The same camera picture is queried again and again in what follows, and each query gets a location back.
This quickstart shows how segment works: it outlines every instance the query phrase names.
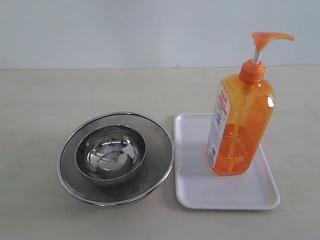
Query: orange pump head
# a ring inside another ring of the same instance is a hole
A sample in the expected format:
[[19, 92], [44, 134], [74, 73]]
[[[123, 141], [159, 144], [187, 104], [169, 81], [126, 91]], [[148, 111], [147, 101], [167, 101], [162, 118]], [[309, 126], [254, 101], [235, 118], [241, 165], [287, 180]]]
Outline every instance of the orange pump head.
[[255, 45], [253, 58], [242, 65], [239, 74], [239, 78], [248, 84], [260, 83], [264, 79], [266, 67], [264, 63], [260, 61], [260, 56], [270, 41], [280, 39], [293, 41], [295, 39], [294, 36], [281, 32], [254, 32], [252, 33], [252, 37]]

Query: pump nozzle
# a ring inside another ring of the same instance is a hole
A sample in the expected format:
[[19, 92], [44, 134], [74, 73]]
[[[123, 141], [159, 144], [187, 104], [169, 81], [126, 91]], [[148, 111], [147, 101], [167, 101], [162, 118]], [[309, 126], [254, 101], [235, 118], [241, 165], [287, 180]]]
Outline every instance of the pump nozzle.
[[252, 33], [252, 38], [254, 39], [255, 45], [255, 53], [252, 58], [253, 64], [259, 63], [261, 53], [270, 41], [280, 39], [293, 41], [295, 39], [294, 36], [281, 32], [254, 32]]

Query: bowl rim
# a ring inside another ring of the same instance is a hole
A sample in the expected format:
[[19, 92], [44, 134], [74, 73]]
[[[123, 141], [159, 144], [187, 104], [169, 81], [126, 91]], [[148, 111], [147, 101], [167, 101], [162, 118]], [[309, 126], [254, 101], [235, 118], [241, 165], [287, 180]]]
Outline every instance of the bowl rim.
[[[112, 127], [126, 127], [128, 129], [131, 129], [131, 130], [134, 130], [136, 131], [139, 136], [142, 138], [143, 140], [143, 143], [144, 143], [144, 153], [143, 153], [143, 156], [142, 158], [140, 159], [139, 163], [137, 164], [137, 166], [135, 166], [131, 171], [127, 172], [126, 174], [124, 175], [121, 175], [121, 176], [118, 176], [118, 177], [114, 177], [114, 178], [108, 178], [108, 179], [101, 179], [101, 178], [94, 178], [94, 177], [91, 177], [89, 175], [87, 175], [86, 173], [84, 173], [79, 165], [78, 165], [78, 161], [77, 161], [77, 152], [79, 150], [79, 147], [80, 145], [84, 142], [84, 140], [89, 136], [91, 135], [92, 133], [96, 132], [96, 131], [99, 131], [103, 128], [107, 128], [107, 127], [110, 127], [109, 129], [111, 129]], [[105, 126], [102, 126], [102, 127], [99, 127], [97, 129], [95, 129], [94, 131], [88, 133], [82, 140], [81, 142], [78, 144], [77, 148], [76, 148], [76, 151], [75, 151], [75, 156], [74, 156], [74, 161], [75, 161], [75, 166], [76, 168], [78, 169], [78, 171], [87, 179], [90, 179], [92, 181], [97, 181], [97, 182], [101, 182], [101, 183], [109, 183], [109, 182], [112, 182], [112, 181], [115, 181], [115, 180], [120, 180], [120, 179], [123, 179], [127, 176], [129, 176], [130, 174], [132, 174], [132, 172], [134, 172], [135, 170], [137, 170], [138, 167], [140, 167], [140, 165], [142, 165], [144, 162], [145, 162], [145, 159], [146, 159], [146, 155], [147, 155], [147, 144], [146, 144], [146, 140], [144, 138], [144, 136], [141, 134], [141, 132], [139, 132], [137, 129], [135, 129], [134, 127], [132, 126], [127, 126], [127, 125], [122, 125], [122, 124], [113, 124], [113, 125], [105, 125]]]
[[[164, 173], [164, 175], [162, 176], [162, 178], [156, 182], [156, 184], [154, 184], [152, 187], [150, 187], [148, 190], [146, 190], [145, 192], [139, 194], [138, 196], [132, 197], [130, 199], [127, 200], [122, 200], [122, 201], [115, 201], [115, 202], [99, 202], [99, 201], [93, 201], [93, 200], [88, 200], [80, 195], [78, 195], [76, 192], [72, 191], [72, 189], [68, 186], [68, 184], [64, 181], [64, 178], [62, 176], [61, 173], [61, 158], [62, 158], [62, 154], [66, 148], [66, 145], [68, 144], [68, 142], [70, 141], [70, 139], [74, 136], [74, 134], [76, 134], [80, 129], [82, 129], [84, 126], [99, 120], [101, 118], [105, 118], [105, 117], [109, 117], [109, 116], [113, 116], [113, 115], [134, 115], [134, 116], [138, 116], [138, 117], [142, 117], [145, 118], [147, 120], [150, 120], [152, 122], [154, 122], [155, 124], [157, 124], [166, 134], [166, 136], [169, 139], [170, 145], [171, 145], [171, 160], [170, 160], [170, 164], [166, 170], [166, 172]], [[74, 198], [87, 203], [87, 204], [91, 204], [91, 205], [96, 205], [96, 206], [102, 206], [102, 207], [106, 207], [106, 206], [118, 206], [118, 205], [124, 205], [124, 204], [128, 204], [128, 203], [132, 203], [134, 201], [137, 201], [139, 199], [143, 199], [144, 197], [146, 197], [147, 195], [149, 195], [153, 190], [155, 190], [157, 187], [159, 187], [159, 185], [168, 177], [172, 166], [174, 164], [174, 160], [175, 160], [175, 145], [174, 145], [174, 141], [172, 136], [168, 133], [168, 131], [163, 127], [163, 125], [161, 123], [159, 123], [157, 120], [153, 119], [152, 117], [149, 117], [145, 114], [142, 113], [137, 113], [137, 112], [131, 112], [131, 111], [116, 111], [116, 112], [111, 112], [111, 113], [105, 113], [99, 116], [96, 116], [94, 118], [89, 119], [88, 121], [84, 122], [83, 124], [81, 124], [80, 126], [78, 126], [75, 130], [72, 131], [72, 133], [69, 135], [69, 137], [66, 139], [65, 143], [63, 144], [62, 149], [60, 150], [59, 154], [58, 154], [58, 158], [57, 158], [57, 174], [58, 174], [58, 178], [60, 180], [61, 185], [63, 186], [63, 188], [70, 194], [72, 195]]]

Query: bottle label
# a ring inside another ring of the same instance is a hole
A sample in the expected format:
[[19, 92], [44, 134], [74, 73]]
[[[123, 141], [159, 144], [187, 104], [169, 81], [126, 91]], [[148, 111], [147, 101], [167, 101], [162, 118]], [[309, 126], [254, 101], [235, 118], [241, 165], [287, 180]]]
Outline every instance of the bottle label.
[[230, 108], [231, 106], [227, 92], [220, 84], [215, 100], [207, 147], [207, 154], [212, 167], [216, 165], [218, 151], [227, 125]]

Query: white table surface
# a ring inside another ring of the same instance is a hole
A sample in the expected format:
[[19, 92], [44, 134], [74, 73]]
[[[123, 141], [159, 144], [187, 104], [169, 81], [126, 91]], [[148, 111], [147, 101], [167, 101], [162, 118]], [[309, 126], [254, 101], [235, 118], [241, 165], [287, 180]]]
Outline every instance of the white table surface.
[[100, 114], [210, 112], [220, 79], [240, 68], [0, 71], [0, 237], [4, 240], [300, 240], [320, 237], [320, 66], [268, 67], [276, 108], [262, 147], [280, 193], [270, 211], [189, 210], [174, 172], [144, 200], [82, 203], [59, 182], [69, 134]]

